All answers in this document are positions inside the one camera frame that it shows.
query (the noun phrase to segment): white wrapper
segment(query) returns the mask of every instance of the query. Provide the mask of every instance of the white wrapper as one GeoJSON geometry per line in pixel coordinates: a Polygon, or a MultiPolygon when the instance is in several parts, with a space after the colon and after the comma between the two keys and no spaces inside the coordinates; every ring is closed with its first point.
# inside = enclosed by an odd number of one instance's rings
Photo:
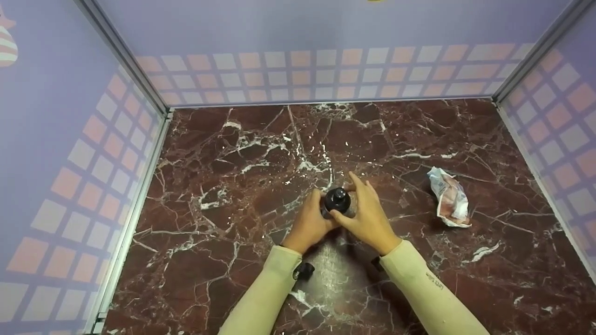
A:
{"type": "Polygon", "coordinates": [[[430,188],[439,200],[437,216],[450,227],[470,227],[468,218],[468,197],[460,183],[448,175],[443,169],[432,167],[427,173],[430,188]]]}

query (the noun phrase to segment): beige sleeve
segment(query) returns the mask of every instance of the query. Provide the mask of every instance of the beige sleeve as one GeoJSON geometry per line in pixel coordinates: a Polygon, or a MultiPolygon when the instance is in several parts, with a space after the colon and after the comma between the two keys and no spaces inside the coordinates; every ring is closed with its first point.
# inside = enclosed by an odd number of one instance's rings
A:
{"type": "Polygon", "coordinates": [[[426,266],[409,241],[381,258],[429,335],[488,334],[480,321],[426,266]]]}
{"type": "Polygon", "coordinates": [[[274,246],[263,271],[238,301],[218,334],[270,334],[285,298],[296,283],[293,272],[301,261],[301,254],[274,246]]]}

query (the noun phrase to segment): human hand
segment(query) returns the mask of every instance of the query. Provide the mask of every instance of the human hand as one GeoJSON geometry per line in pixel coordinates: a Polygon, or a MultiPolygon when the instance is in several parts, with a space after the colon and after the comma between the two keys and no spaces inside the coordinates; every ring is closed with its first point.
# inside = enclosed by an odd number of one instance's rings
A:
{"type": "Polygon", "coordinates": [[[339,227],[334,220],[321,215],[321,190],[314,189],[302,203],[302,208],[294,220],[292,229],[286,235],[282,246],[304,254],[308,248],[321,241],[326,233],[339,227]]]}
{"type": "Polygon", "coordinates": [[[384,256],[395,249],[402,239],[391,229],[373,186],[368,181],[363,183],[351,171],[349,175],[353,185],[346,189],[356,191],[358,198],[356,216],[351,219],[336,210],[332,210],[330,214],[340,225],[384,256]]]}

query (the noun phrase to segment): purple wall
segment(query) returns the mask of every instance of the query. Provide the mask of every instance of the purple wall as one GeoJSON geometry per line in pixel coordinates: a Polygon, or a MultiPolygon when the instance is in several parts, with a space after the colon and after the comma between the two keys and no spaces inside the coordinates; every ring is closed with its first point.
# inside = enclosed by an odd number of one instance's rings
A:
{"type": "Polygon", "coordinates": [[[172,106],[493,94],[569,0],[99,0],[172,106]]]}
{"type": "Polygon", "coordinates": [[[160,119],[73,1],[0,0],[0,333],[81,333],[160,119]]]}
{"type": "Polygon", "coordinates": [[[596,272],[596,7],[503,104],[562,224],[596,272]]]}

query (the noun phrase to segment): cartoon character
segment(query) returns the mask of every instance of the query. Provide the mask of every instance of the cartoon character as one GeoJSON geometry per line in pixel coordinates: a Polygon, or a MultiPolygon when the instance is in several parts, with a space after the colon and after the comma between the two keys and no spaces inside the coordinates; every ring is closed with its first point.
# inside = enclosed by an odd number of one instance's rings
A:
{"type": "Polygon", "coordinates": [[[17,45],[8,32],[8,29],[14,27],[14,25],[14,21],[4,16],[2,6],[0,5],[0,67],[10,66],[17,61],[17,45]]]}

